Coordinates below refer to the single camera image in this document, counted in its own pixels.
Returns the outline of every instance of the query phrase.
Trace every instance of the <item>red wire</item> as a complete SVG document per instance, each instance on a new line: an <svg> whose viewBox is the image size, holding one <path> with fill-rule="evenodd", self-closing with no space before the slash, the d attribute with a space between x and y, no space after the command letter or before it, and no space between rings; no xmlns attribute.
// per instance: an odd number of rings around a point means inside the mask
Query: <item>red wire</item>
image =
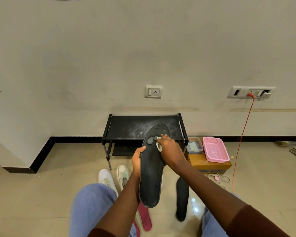
<svg viewBox="0 0 296 237"><path fill-rule="evenodd" d="M249 110L249 114L248 114L248 117L247 117L247 120L246 120L246 123L245 123L245 127L243 128L243 131L242 131L242 134L241 134L241 137L240 137L240 142L239 142L239 147L238 147L238 151L237 151L237 155L236 155L236 161L234 163L234 173L236 171L236 166L237 166L237 158L238 158L238 153L239 153L239 149L240 149L240 145L241 145L241 141L242 141L242 136L243 136L243 133L245 132L245 128L246 128L246 125L247 125L247 122L248 122L248 119L249 119L249 115L250 115L250 112L251 112L251 109L252 109L252 106L253 106L253 103L254 103L254 97L253 95L249 95L252 98L252 104L251 104L251 107L250 107L250 110ZM232 192L234 191L234 173L232 175Z"/></svg>

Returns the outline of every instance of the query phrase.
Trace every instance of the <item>black insole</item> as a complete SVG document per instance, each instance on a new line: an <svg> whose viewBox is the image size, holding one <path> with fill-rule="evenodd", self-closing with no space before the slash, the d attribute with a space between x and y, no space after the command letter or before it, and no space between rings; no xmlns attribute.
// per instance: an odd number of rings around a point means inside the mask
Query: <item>black insole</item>
<svg viewBox="0 0 296 237"><path fill-rule="evenodd" d="M153 143L149 145L147 140L152 136L161 136L161 134L170 136L168 127L162 123L153 126L148 131L143 142L143 146L146 146L146 149L141 153L140 159L141 178L139 198L144 206L149 208L155 207L160 199L164 162L161 153L157 149L157 141L154 140Z"/></svg>
<svg viewBox="0 0 296 237"><path fill-rule="evenodd" d="M176 182L176 217L178 221L184 221L186 217L187 203L190 195L190 188L185 180L180 177Z"/></svg>

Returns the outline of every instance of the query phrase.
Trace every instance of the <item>hand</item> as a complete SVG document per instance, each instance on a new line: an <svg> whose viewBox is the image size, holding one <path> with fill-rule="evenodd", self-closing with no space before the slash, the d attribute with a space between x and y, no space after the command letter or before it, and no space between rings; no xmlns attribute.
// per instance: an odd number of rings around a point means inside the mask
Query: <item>hand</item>
<svg viewBox="0 0 296 237"><path fill-rule="evenodd" d="M157 139L157 142L162 146L162 159L177 173L182 163L186 162L179 144L167 135L161 135L161 139Z"/></svg>
<svg viewBox="0 0 296 237"><path fill-rule="evenodd" d="M140 177L140 155L145 149L146 146L137 148L132 157L133 173L136 174L138 177Z"/></svg>

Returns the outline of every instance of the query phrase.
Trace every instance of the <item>cardboard box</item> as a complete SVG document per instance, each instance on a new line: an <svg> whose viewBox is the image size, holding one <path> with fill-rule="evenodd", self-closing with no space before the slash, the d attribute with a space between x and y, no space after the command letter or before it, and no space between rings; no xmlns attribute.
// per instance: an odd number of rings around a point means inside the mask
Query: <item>cardboard box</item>
<svg viewBox="0 0 296 237"><path fill-rule="evenodd" d="M232 163L230 161L227 161L225 163L208 161L206 159L205 152L203 152L202 154L189 154L187 151L185 151L184 155L185 158L192 164L192 166L194 166L204 174L224 174L226 170L228 170L232 166Z"/></svg>

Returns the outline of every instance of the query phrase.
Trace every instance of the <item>sleeve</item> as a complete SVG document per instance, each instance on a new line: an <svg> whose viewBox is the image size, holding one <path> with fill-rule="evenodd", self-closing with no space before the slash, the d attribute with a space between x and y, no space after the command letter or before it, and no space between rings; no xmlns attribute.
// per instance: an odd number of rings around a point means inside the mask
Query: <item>sleeve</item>
<svg viewBox="0 0 296 237"><path fill-rule="evenodd" d="M93 230L91 230L90 234L88 235L88 237L116 237L115 235L111 234L110 232L107 232L106 230L100 229L100 228L94 228Z"/></svg>
<svg viewBox="0 0 296 237"><path fill-rule="evenodd" d="M272 221L250 205L243 207L227 227L229 237L289 237Z"/></svg>

